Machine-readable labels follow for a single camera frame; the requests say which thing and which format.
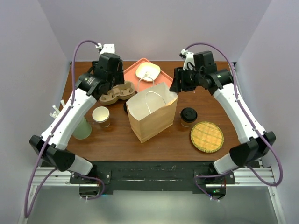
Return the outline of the cardboard cup carrier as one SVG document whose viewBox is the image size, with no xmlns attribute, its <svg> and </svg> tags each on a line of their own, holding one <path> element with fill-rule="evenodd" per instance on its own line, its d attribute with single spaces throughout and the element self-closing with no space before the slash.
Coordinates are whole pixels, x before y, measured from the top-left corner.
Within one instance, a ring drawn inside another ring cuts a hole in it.
<svg viewBox="0 0 299 224">
<path fill-rule="evenodd" d="M 130 81 L 125 81 L 124 84 L 114 86 L 107 92 L 106 95 L 102 95 L 99 99 L 102 105 L 111 105 L 118 100 L 128 100 L 136 94 L 135 86 Z"/>
</svg>

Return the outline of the black cup lid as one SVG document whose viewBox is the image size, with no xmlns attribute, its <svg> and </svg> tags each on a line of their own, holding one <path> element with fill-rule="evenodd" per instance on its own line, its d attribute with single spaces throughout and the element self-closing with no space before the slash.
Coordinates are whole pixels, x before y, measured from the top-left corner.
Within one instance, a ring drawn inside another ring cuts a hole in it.
<svg viewBox="0 0 299 224">
<path fill-rule="evenodd" d="M 186 107 L 181 111 L 180 117 L 184 122 L 192 123 L 197 119 L 198 114 L 195 109 Z"/>
</svg>

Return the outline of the brown paper bag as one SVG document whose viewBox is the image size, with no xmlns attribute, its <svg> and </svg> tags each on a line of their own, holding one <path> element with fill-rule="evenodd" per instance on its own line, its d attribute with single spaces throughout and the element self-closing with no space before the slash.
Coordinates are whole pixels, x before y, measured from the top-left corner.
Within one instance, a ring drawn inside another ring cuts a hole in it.
<svg viewBox="0 0 299 224">
<path fill-rule="evenodd" d="M 127 102 L 131 129 L 141 143 L 173 125 L 178 95 L 165 83 L 155 84 L 137 93 Z"/>
</svg>

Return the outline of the single brown paper cup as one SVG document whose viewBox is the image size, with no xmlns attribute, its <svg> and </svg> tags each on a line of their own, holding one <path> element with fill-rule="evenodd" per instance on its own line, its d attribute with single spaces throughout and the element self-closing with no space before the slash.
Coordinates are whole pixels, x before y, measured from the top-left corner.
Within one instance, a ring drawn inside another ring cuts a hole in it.
<svg viewBox="0 0 299 224">
<path fill-rule="evenodd" d="M 193 123 L 194 120 L 188 121 L 188 120 L 181 119 L 181 125 L 184 127 L 190 127 Z"/>
</svg>

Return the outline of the brown paper cup stack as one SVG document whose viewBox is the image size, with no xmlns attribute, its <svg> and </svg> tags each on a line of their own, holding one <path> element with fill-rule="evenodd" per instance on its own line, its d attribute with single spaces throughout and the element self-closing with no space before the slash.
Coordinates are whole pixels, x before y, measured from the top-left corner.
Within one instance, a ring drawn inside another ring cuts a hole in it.
<svg viewBox="0 0 299 224">
<path fill-rule="evenodd" d="M 108 108 L 104 106 L 97 107 L 92 112 L 93 120 L 101 127 L 105 128 L 110 125 L 110 112 Z"/>
</svg>

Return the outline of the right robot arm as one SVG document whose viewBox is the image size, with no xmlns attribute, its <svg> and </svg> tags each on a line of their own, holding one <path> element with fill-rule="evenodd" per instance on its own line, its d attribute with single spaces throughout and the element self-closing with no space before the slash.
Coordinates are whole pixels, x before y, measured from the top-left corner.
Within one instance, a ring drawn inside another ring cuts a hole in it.
<svg viewBox="0 0 299 224">
<path fill-rule="evenodd" d="M 180 56 L 184 65 L 174 70 L 170 91 L 193 91 L 198 86 L 208 90 L 228 115 L 240 142 L 228 154 L 216 160 L 213 169 L 208 171 L 209 180 L 219 183 L 226 172 L 265 156 L 270 150 L 268 145 L 275 142 L 276 136 L 257 122 L 246 105 L 239 106 L 244 101 L 234 86 L 231 72 L 217 69 L 211 51 L 194 54 L 183 49 Z"/>
</svg>

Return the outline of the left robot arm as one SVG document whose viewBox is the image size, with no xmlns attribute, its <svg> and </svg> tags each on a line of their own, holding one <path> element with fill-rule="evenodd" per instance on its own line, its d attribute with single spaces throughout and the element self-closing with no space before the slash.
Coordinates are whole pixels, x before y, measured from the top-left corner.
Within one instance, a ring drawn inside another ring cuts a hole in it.
<svg viewBox="0 0 299 224">
<path fill-rule="evenodd" d="M 40 135 L 33 135 L 29 143 L 37 154 L 59 171 L 80 174 L 86 183 L 96 180 L 93 164 L 68 151 L 68 142 L 89 109 L 102 95 L 118 84 L 124 83 L 123 62 L 113 53 L 103 53 L 93 68 L 93 73 L 82 74 L 75 83 L 75 90 L 58 117 Z"/>
</svg>

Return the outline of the cream square bowl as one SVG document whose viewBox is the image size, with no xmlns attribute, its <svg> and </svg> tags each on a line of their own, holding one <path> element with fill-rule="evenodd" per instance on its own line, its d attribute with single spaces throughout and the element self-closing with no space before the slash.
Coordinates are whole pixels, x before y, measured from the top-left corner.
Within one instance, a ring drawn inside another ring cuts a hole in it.
<svg viewBox="0 0 299 224">
<path fill-rule="evenodd" d="M 158 65 L 150 62 L 143 62 L 137 68 L 135 75 L 145 82 L 154 82 L 160 72 L 161 69 Z"/>
</svg>

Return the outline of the black lid stack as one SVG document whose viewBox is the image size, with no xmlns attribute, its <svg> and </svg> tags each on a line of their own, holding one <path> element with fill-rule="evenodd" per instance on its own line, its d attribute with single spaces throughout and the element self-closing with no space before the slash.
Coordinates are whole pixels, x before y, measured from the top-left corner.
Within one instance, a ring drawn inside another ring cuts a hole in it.
<svg viewBox="0 0 299 224">
<path fill-rule="evenodd" d="M 124 108 L 124 111 L 125 111 L 126 113 L 128 113 L 128 110 L 127 110 L 127 104 L 126 104 L 126 103 L 124 103 L 123 108 Z"/>
</svg>

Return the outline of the woven bamboo coaster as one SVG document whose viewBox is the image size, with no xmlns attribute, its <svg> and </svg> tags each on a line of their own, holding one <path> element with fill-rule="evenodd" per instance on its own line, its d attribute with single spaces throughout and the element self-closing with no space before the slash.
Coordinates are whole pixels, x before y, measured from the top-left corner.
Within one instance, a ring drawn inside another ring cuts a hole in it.
<svg viewBox="0 0 299 224">
<path fill-rule="evenodd" d="M 215 153 L 224 143 L 222 130 L 214 123 L 199 122 L 191 129 L 192 144 L 201 152 Z"/>
</svg>

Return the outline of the green cup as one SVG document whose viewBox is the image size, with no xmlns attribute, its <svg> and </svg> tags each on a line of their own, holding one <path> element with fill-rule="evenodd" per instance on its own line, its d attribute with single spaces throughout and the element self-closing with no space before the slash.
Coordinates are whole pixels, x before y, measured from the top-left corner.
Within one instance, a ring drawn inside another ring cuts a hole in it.
<svg viewBox="0 0 299 224">
<path fill-rule="evenodd" d="M 87 122 L 86 118 L 83 117 L 80 123 L 77 125 L 73 132 L 73 137 L 78 140 L 83 140 L 89 137 L 92 132 L 91 125 Z"/>
</svg>

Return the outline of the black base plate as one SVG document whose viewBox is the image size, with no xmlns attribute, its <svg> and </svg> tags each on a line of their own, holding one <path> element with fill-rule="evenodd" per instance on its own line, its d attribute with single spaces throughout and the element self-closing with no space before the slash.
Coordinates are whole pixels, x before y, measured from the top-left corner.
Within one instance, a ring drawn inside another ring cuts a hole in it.
<svg viewBox="0 0 299 224">
<path fill-rule="evenodd" d="M 208 184 L 235 184 L 239 171 L 224 177 L 213 175 L 211 161 L 96 161 L 95 177 L 105 184 L 105 194 L 114 191 L 191 191 L 200 194 Z"/>
</svg>

